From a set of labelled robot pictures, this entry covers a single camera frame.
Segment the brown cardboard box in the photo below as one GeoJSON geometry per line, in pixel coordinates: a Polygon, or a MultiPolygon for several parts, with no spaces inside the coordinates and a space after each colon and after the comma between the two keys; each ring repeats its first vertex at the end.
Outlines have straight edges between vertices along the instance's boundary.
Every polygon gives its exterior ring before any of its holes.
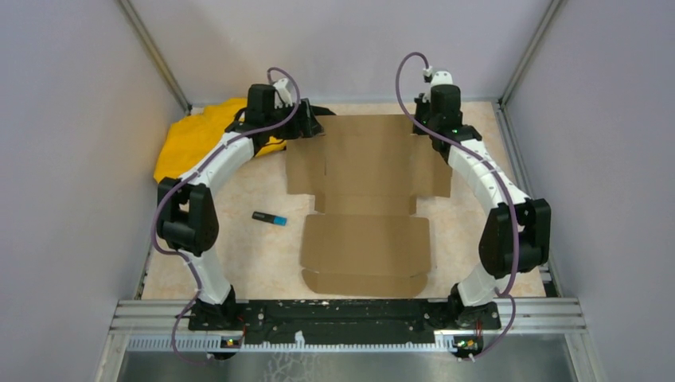
{"type": "Polygon", "coordinates": [[[329,115],[287,144],[290,194],[314,197],[299,262],[315,293],[413,298],[431,271],[421,197],[449,197],[452,172],[404,115],[329,115]]]}

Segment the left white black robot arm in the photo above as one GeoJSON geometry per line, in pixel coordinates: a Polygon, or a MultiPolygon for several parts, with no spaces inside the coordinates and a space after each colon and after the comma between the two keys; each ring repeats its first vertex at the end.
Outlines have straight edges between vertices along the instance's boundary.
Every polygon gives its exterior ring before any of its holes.
{"type": "Polygon", "coordinates": [[[164,254],[182,257],[193,274],[197,316],[207,317],[219,329],[233,327],[239,317],[236,292],[219,268],[215,249],[220,231],[215,193],[271,138],[314,138],[322,132],[309,100],[300,96],[291,78],[253,84],[243,118],[230,122],[190,170],[160,181],[155,237],[166,242],[164,254]]]}

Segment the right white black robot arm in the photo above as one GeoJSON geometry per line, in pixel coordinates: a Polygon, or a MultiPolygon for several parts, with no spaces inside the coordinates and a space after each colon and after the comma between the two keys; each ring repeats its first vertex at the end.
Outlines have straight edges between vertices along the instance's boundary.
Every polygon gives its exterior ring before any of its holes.
{"type": "Polygon", "coordinates": [[[548,260],[551,207],[518,188],[490,155],[478,131],[463,122],[461,92],[437,84],[415,99],[415,126],[470,187],[486,214],[478,243],[479,262],[448,298],[448,317],[468,328],[489,315],[496,297],[506,296],[521,273],[548,260]]]}

